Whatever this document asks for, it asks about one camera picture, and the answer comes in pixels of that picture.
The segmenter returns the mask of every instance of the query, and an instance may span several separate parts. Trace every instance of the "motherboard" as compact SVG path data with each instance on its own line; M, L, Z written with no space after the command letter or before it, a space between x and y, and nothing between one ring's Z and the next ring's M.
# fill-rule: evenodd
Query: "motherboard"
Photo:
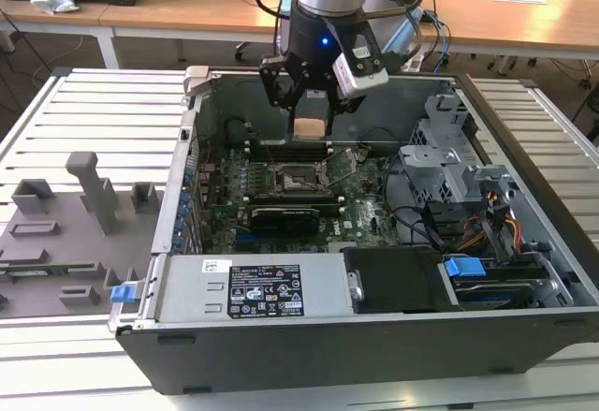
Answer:
M323 147L320 154L230 149L219 160L200 161L195 197L202 251L319 253L397 245L381 196L386 161L357 145Z

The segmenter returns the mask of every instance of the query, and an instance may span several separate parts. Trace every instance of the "table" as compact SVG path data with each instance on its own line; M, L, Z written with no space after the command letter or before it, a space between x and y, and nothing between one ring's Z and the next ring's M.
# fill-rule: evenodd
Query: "table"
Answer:
M276 7L279 0L263 2ZM26 1L0 0L0 8L23 32L96 37L105 66L118 69L119 57L112 41L115 37L271 42L274 18L250 5L254 3L254 0L138 0L134 7L84 3L80 4L81 11L54 16L34 10ZM12 30L2 16L0 30Z
M98 152L98 173L115 189L134 181L164 187L186 106L182 71L74 69L50 77L0 144L0 222L14 210L11 188L43 176L54 191L79 190L66 174L70 151ZM478 80L534 163L599 244L599 152L537 89ZM493 162L501 162L480 135ZM513 411L594 411L599 406L599 345L573 345L523 375L448 378L380 385L165 397L128 358L107 316L32 325L0 320L0 408L206 411L374 411L475 403Z
M451 28L455 53L599 59L599 0L547 0L547 6L490 0L437 0ZM278 0L264 0L276 7ZM432 8L432 1L425 0ZM50 17L29 3L0 1L23 31L92 35L106 67L120 66L115 37L270 42L274 19L242 0L139 0L135 7L83 4L81 12ZM0 30L9 30L0 19ZM435 39L422 24L424 49Z

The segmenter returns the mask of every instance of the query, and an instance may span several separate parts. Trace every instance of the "power supply label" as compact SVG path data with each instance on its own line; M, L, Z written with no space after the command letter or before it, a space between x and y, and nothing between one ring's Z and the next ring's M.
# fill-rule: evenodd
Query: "power supply label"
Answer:
M226 312L234 319L303 316L300 265L231 266Z

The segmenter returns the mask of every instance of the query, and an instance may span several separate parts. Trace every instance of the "robotic arm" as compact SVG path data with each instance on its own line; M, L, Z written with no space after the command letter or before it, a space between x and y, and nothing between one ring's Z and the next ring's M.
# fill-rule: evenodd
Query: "robotic arm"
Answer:
M422 0L371 13L363 11L365 1L292 0L288 17L266 9L279 19L289 19L285 54L262 60L259 70L270 104L288 111L288 135L293 136L295 110L306 90L326 92L325 134L330 135L336 115L355 112L364 95L387 83L387 73L398 71L409 58L381 53L368 20L409 13ZM278 82L282 69L292 80L286 89Z

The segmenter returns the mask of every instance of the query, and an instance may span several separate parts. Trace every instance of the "blue tab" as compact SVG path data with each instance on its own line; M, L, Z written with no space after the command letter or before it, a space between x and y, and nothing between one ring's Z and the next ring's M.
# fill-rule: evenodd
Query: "blue tab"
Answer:
M119 285L112 288L110 293L112 303L133 303L135 301L135 287L133 285Z
M450 277L477 276L484 277L487 275L483 263L480 258L476 257L454 257L443 263L446 266L447 274Z

